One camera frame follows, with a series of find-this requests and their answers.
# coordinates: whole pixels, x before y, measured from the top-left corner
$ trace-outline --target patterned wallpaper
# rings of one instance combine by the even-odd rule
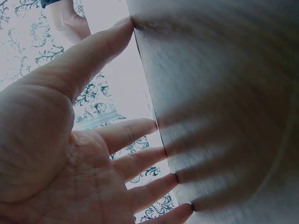
[[[74,0],[77,13],[84,16],[81,0]],[[40,0],[0,0],[0,91],[64,52],[65,48],[54,37]],[[77,98],[75,124],[92,129],[125,120],[116,112],[113,93],[109,89],[106,74],[99,73]],[[111,155],[120,156],[148,148],[143,137],[121,151]],[[127,188],[147,184],[161,176],[160,168],[152,166],[127,183]],[[170,194],[135,215],[137,223],[162,215],[177,206]]]

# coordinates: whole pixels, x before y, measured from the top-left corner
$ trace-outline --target fingertip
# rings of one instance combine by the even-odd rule
[[[188,203],[181,204],[180,207],[182,211],[184,211],[184,213],[188,214],[189,216],[194,212],[193,207]]]
[[[190,204],[184,203],[178,206],[177,208],[177,215],[181,218],[181,222],[187,221],[187,219],[192,215],[193,208]]]
[[[167,180],[167,182],[171,186],[171,188],[178,186],[178,179],[175,174],[173,174],[173,173],[168,174],[164,178]]]
[[[127,17],[125,17],[125,18],[123,18],[123,19],[121,19],[121,20],[119,20],[119,21],[117,21],[114,25],[113,25],[113,27],[117,27],[117,26],[121,26],[121,25],[133,25],[133,22],[132,22],[132,20],[131,20],[131,17],[130,16],[127,16]]]

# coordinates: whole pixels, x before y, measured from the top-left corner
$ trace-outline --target skin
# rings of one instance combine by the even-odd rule
[[[86,18],[75,12],[72,0],[60,0],[49,4],[45,12],[52,32],[65,47],[91,35]]]
[[[72,105],[84,86],[127,46],[125,19],[84,39],[0,93],[0,223],[133,224],[133,215],[178,185],[169,174],[127,190],[125,182],[166,158],[163,148],[109,160],[157,130],[137,119],[72,131]],[[182,224],[189,204],[146,224]]]

